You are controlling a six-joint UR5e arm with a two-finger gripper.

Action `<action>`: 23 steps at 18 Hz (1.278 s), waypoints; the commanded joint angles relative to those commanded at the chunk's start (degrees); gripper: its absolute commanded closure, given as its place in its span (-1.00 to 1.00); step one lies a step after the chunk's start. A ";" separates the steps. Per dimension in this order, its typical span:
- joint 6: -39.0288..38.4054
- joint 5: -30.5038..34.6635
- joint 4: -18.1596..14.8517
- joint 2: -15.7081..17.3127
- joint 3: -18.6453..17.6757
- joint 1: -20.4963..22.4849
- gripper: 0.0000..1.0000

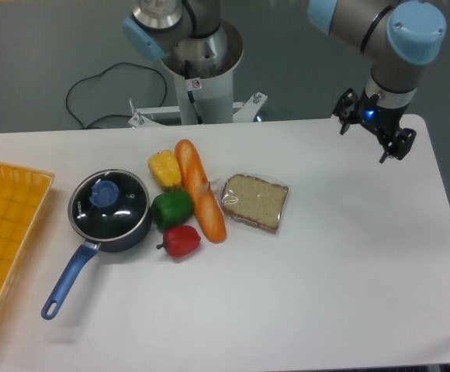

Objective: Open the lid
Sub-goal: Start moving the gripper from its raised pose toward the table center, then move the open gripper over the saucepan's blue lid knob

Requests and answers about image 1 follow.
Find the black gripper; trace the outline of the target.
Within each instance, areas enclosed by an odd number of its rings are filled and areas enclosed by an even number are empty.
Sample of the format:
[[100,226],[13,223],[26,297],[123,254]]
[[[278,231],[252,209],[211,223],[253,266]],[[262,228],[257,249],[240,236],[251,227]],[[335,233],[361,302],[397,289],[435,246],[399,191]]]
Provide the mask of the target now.
[[383,148],[379,162],[388,158],[402,160],[411,150],[417,132],[400,128],[400,119],[407,109],[402,98],[405,94],[394,94],[379,87],[365,87],[362,96],[352,88],[346,90],[337,100],[332,115],[341,124],[344,135],[354,124],[361,125],[374,134]]

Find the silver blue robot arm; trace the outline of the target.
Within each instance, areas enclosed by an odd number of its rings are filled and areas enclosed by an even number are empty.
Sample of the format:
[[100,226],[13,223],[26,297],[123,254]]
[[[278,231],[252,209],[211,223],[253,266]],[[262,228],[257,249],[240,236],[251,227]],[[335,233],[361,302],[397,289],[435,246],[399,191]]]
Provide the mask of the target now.
[[[402,160],[416,133],[400,120],[423,70],[439,54],[445,17],[423,1],[311,1],[307,15],[320,31],[372,61],[363,91],[347,90],[337,100],[333,113],[342,130],[358,124],[376,137],[384,159]],[[222,19],[218,1],[139,1],[123,31],[134,49],[172,73],[183,124],[249,118],[233,108],[243,41]]]

